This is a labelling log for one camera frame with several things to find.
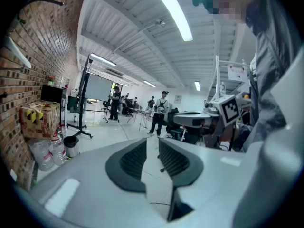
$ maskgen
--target whiteboard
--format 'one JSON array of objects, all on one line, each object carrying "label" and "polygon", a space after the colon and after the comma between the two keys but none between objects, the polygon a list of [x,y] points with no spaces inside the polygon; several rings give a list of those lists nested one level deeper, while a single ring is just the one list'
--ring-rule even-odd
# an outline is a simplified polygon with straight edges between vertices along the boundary
[{"label": "whiteboard", "polygon": [[113,81],[90,74],[85,98],[108,101]]}]

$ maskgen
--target person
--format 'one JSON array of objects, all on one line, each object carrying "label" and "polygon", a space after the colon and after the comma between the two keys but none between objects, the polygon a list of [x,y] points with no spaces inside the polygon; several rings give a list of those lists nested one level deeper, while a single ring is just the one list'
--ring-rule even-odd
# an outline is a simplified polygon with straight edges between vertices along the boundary
[{"label": "person", "polygon": [[118,113],[119,114],[122,114],[123,112],[123,105],[124,105],[124,96],[121,96],[120,99],[119,99],[119,106],[118,106]]},{"label": "person", "polygon": [[151,113],[152,110],[153,110],[153,106],[154,106],[154,104],[155,104],[154,96],[152,96],[152,97],[151,97],[151,100],[147,101],[147,103],[148,103],[148,105],[147,105],[145,111]]},{"label": "person", "polygon": [[250,107],[245,107],[242,110],[241,118],[244,125],[250,125]]},{"label": "person", "polygon": [[235,150],[263,141],[275,129],[286,125],[270,90],[295,59],[300,46],[299,31],[283,5],[277,0],[192,0],[203,4],[211,14],[245,23],[256,37],[256,81],[250,73],[250,126],[227,127],[220,140],[232,141]]},{"label": "person", "polygon": [[161,93],[161,99],[158,99],[155,104],[155,113],[153,116],[153,121],[152,121],[152,127],[151,130],[148,132],[148,134],[153,134],[155,125],[158,124],[157,128],[157,136],[159,137],[161,135],[161,130],[162,130],[162,122],[165,117],[166,112],[169,109],[169,103],[165,99],[167,96],[167,91],[163,91]]},{"label": "person", "polygon": [[122,115],[128,115],[130,107],[132,107],[132,102],[131,102],[131,100],[128,99],[128,95],[126,95],[125,99],[123,99]]},{"label": "person", "polygon": [[122,96],[122,104],[125,104],[124,96]]},{"label": "person", "polygon": [[133,104],[134,108],[136,106],[136,103],[137,103],[137,97],[135,97],[135,100],[134,100],[134,104]]},{"label": "person", "polygon": [[112,104],[111,104],[111,110],[110,110],[110,120],[118,120],[118,116],[117,116],[117,109],[120,103],[120,92],[119,92],[119,88],[118,86],[114,87],[114,93],[112,96]]}]

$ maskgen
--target wall sign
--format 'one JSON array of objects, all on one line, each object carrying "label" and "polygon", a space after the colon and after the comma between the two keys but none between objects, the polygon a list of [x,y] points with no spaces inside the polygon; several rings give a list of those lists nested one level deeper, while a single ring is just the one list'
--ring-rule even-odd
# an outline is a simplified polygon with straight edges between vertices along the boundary
[{"label": "wall sign", "polygon": [[181,103],[181,95],[176,95],[174,99],[174,103],[180,104]]},{"label": "wall sign", "polygon": [[248,82],[247,70],[241,67],[228,67],[228,78],[241,82]]}]

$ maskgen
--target fluorescent ceiling light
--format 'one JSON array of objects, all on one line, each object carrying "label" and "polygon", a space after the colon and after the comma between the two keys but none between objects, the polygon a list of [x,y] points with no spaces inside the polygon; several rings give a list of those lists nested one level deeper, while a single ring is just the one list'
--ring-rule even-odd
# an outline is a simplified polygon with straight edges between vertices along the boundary
[{"label": "fluorescent ceiling light", "polygon": [[184,41],[193,40],[189,25],[187,23],[186,17],[181,10],[181,7],[177,0],[162,0],[164,5],[169,10],[172,15],[177,27],[180,30],[181,37]]},{"label": "fluorescent ceiling light", "polygon": [[200,83],[199,81],[194,81],[195,87],[197,91],[200,91]]},{"label": "fluorescent ceiling light", "polygon": [[126,87],[128,87],[127,85],[124,85],[124,84],[121,84],[121,83],[118,83],[119,85],[123,85],[123,86],[126,86]]},{"label": "fluorescent ceiling light", "polygon": [[91,53],[91,56],[92,56],[92,57],[95,57],[95,58],[97,58],[97,59],[99,59],[99,60],[101,60],[101,61],[103,61],[103,62],[105,62],[105,63],[108,63],[108,64],[110,64],[110,65],[112,65],[112,66],[116,66],[116,64],[115,64],[114,62],[111,62],[111,61],[109,61],[108,59],[105,59],[105,58],[103,58],[103,57],[100,57],[100,56],[98,56],[98,55],[96,55],[96,54],[94,54],[94,53]]},{"label": "fluorescent ceiling light", "polygon": [[12,53],[28,68],[32,68],[30,62],[26,59],[26,57],[22,54],[19,48],[16,46],[15,42],[11,39],[11,37],[5,36],[3,40],[3,45],[6,46]]},{"label": "fluorescent ceiling light", "polygon": [[[88,72],[88,71],[87,71],[87,73],[89,73],[89,74],[94,74],[94,73],[91,73],[91,72]],[[97,76],[98,76],[98,74],[94,74],[94,75],[97,75]]]},{"label": "fluorescent ceiling light", "polygon": [[149,83],[148,81],[144,81],[144,83],[146,83],[147,85],[150,85],[150,86],[152,86],[152,87],[156,87],[155,85]]}]

